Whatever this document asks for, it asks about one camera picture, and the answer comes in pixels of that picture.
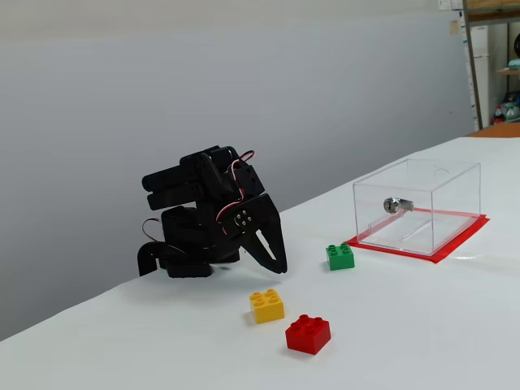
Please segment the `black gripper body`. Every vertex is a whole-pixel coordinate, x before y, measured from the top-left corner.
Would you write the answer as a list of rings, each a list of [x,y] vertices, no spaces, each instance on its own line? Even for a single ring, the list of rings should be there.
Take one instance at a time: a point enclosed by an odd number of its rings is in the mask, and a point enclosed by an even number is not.
[[[279,212],[267,194],[252,198],[242,206],[242,227],[245,230],[261,230],[265,225],[281,226]]]

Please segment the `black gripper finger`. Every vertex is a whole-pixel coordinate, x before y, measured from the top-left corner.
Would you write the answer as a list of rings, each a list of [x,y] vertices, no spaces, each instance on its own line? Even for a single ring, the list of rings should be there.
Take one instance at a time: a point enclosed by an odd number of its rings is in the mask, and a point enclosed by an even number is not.
[[[263,255],[262,265],[273,272],[287,272],[288,263],[284,247],[284,238],[280,225],[265,225],[261,229],[263,237],[273,253],[272,258],[268,253]]]
[[[235,216],[240,230],[240,245],[262,267],[276,274],[284,273],[284,238],[280,217],[271,211],[257,214],[246,210]]]

